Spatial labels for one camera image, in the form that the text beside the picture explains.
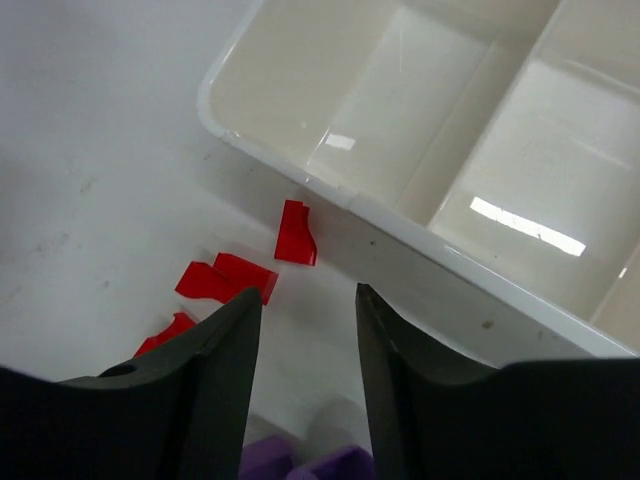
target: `red block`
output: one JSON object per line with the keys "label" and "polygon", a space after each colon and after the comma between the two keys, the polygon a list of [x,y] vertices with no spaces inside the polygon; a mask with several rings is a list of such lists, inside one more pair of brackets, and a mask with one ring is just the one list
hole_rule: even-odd
{"label": "red block", "polygon": [[225,275],[203,262],[189,264],[176,292],[186,298],[210,298],[221,303],[229,302],[238,293]]}
{"label": "red block", "polygon": [[191,262],[176,286],[186,298],[210,298],[221,303],[249,287],[258,287],[266,305],[278,280],[278,274],[230,253],[219,253],[213,266]]}
{"label": "red block", "polygon": [[258,287],[262,303],[269,303],[278,274],[230,253],[219,253],[213,268],[235,288],[231,298],[249,287]]}
{"label": "red block", "polygon": [[316,264],[318,249],[308,220],[309,207],[302,202],[287,200],[284,203],[274,258],[302,265]]}
{"label": "red block", "polygon": [[148,351],[153,350],[163,343],[168,342],[173,337],[180,335],[182,332],[186,332],[195,324],[196,322],[191,320],[186,313],[174,313],[173,322],[171,322],[171,325],[169,325],[155,337],[147,338],[135,353],[134,357],[147,353]]}

